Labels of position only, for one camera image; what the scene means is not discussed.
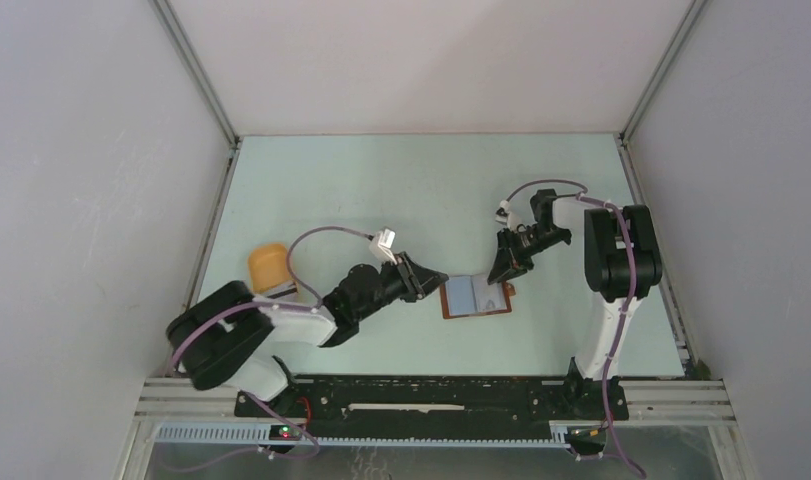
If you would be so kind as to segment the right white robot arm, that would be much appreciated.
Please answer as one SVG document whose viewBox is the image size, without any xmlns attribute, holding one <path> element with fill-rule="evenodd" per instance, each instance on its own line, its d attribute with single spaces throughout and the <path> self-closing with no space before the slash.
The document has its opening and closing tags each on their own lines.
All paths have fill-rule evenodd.
<svg viewBox="0 0 811 480">
<path fill-rule="evenodd" d="M 587 418 L 603 403 L 618 375 L 619 356 L 631 319 L 663 276 L 651 213 L 644 205 L 619 207 L 579 192 L 537 191 L 530 199 L 533 223 L 525 224 L 503 199 L 495 213 L 501 228 L 488 273 L 490 284 L 533 270 L 536 255 L 559 244 L 582 247 L 585 281 L 593 294 L 592 320 L 572 357 L 562 392 L 566 411 Z"/>
</svg>

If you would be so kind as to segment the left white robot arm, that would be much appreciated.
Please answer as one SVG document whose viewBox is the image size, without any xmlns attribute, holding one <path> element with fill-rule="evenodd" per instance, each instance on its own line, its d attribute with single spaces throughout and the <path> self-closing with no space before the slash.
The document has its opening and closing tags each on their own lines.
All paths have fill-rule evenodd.
<svg viewBox="0 0 811 480">
<path fill-rule="evenodd" d="M 380 267 L 352 267 L 318 306 L 255 295 L 244 282 L 230 281 L 169 323 L 171 363 L 199 391 L 229 385 L 253 394 L 271 415 L 285 416 L 296 406 L 297 390 L 282 359 L 256 357 L 265 342 L 339 346 L 370 316 L 396 301 L 423 300 L 448 279 L 401 252 Z"/>
</svg>

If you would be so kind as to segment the brown leather card holder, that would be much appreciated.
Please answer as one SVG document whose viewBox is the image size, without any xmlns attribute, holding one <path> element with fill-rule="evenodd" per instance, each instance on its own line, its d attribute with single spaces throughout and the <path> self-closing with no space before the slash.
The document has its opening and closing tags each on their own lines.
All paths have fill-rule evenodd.
<svg viewBox="0 0 811 480">
<path fill-rule="evenodd" d="M 511 283 L 489 284 L 486 274 L 453 276 L 440 287 L 442 316 L 455 320 L 508 314 L 515 295 Z"/>
</svg>

